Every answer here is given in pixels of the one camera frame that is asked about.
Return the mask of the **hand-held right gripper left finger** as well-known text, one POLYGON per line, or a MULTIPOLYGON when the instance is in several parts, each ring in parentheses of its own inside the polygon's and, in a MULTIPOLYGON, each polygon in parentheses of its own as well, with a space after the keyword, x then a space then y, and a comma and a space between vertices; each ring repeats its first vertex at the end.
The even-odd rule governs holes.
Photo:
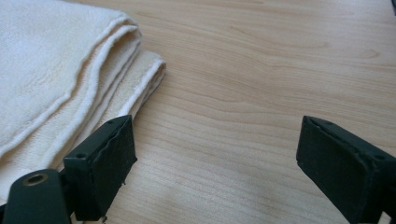
POLYGON ((132 121, 127 115, 105 122, 64 157, 66 179, 77 191, 78 220, 104 217, 137 161, 132 121))

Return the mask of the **cream towel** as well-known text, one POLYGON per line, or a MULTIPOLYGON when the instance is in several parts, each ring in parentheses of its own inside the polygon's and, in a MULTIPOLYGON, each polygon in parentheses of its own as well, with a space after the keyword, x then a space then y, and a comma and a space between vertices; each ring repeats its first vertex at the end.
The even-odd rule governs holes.
POLYGON ((128 14, 0 0, 0 205, 22 175, 58 168, 105 121, 135 115, 166 63, 128 14))

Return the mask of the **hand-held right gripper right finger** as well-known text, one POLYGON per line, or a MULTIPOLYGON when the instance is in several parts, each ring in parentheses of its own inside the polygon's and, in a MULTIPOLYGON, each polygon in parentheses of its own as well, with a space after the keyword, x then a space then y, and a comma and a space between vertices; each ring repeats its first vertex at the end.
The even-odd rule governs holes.
POLYGON ((396 158, 342 127, 305 116, 296 160, 350 224, 396 224, 396 158))

